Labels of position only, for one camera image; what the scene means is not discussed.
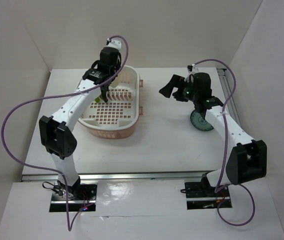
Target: red wire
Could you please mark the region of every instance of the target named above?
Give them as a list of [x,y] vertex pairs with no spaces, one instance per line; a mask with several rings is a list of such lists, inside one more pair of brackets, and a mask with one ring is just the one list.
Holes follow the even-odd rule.
[[88,194],[87,194],[86,191],[84,191],[84,193],[85,193],[85,196],[86,196],[86,202],[87,202],[87,204],[89,204],[89,197],[88,197]]
[[82,204],[82,207],[81,207],[81,208],[83,208],[83,207],[84,207],[84,204],[86,203],[86,196],[84,195],[83,192],[81,192],[81,194],[83,195],[83,204]]
[[222,194],[223,199],[221,199],[221,200],[218,199],[218,194],[216,194],[216,204],[218,204],[218,203],[220,203],[220,202],[222,202],[223,200],[226,199],[226,195],[222,191],[219,191],[218,193]]

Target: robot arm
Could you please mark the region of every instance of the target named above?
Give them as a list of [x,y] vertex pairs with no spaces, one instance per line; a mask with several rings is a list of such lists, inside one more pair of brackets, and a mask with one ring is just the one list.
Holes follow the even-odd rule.
[[[169,98],[172,95],[180,102],[192,101],[195,110],[210,123],[225,140],[225,123],[227,121],[228,148],[226,167],[221,185],[238,185],[265,177],[267,173],[267,146],[262,141],[255,141],[228,114],[223,112],[223,103],[212,96],[211,79],[207,73],[199,72],[195,65],[187,67],[189,75],[173,75],[170,82],[159,93]],[[208,187],[218,183],[221,169],[209,172],[202,177]]]
[[80,94],[70,97],[66,103],[50,117],[42,116],[39,120],[41,143],[46,151],[51,155],[55,167],[62,172],[66,178],[58,175],[58,184],[62,188],[68,187],[71,194],[78,194],[80,177],[76,171],[73,152],[77,147],[77,140],[72,131],[81,117],[83,111],[96,98],[101,98],[107,102],[107,92],[110,83],[85,92],[97,85],[100,85],[113,76],[121,67],[121,42],[117,39],[108,41],[108,46],[104,47],[100,53],[100,59],[95,61],[91,68],[85,72],[82,80],[77,86],[75,93]]

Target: wheel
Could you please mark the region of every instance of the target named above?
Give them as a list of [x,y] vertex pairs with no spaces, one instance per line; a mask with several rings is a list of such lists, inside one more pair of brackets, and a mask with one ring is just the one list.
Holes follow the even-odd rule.
[[210,123],[208,123],[205,119],[203,119],[200,113],[198,113],[195,110],[191,112],[190,120],[192,125],[201,131],[207,132],[214,129],[214,127]]

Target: white floor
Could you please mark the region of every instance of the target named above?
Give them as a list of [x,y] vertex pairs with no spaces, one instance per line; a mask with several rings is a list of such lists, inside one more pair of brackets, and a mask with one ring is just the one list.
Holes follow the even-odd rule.
[[[208,171],[221,167],[224,143],[212,130],[202,132],[192,126],[191,102],[178,102],[173,97],[159,94],[173,74],[186,76],[181,68],[137,68],[144,87],[140,90],[140,116],[132,136],[120,140],[108,140],[92,136],[81,124],[73,134],[78,145],[74,162],[78,173],[143,173],[175,171]],[[210,74],[213,95],[225,101],[217,70],[200,68]],[[74,91],[85,69],[54,69],[49,78],[46,96]],[[45,100],[39,118],[50,116],[66,101],[64,98]],[[39,126],[34,134],[26,158],[28,164],[54,168],[54,162],[41,145]],[[45,170],[25,167],[23,175],[49,174]]]
[[[68,232],[64,212],[49,212],[51,191],[41,182],[14,183],[0,225],[0,240],[284,240],[284,233],[264,179],[245,184],[256,213],[243,227],[225,224],[216,209],[187,210],[182,180],[99,181],[96,211],[84,212]],[[249,195],[230,187],[233,208],[221,210],[234,223],[252,213]]]

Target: dish rack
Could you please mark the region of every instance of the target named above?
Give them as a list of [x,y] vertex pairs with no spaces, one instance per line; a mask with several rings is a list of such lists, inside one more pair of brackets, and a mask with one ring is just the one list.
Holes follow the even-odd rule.
[[133,134],[139,116],[143,115],[140,106],[140,88],[143,80],[131,66],[124,66],[112,82],[106,95],[92,102],[79,118],[80,124],[99,138],[124,139]]

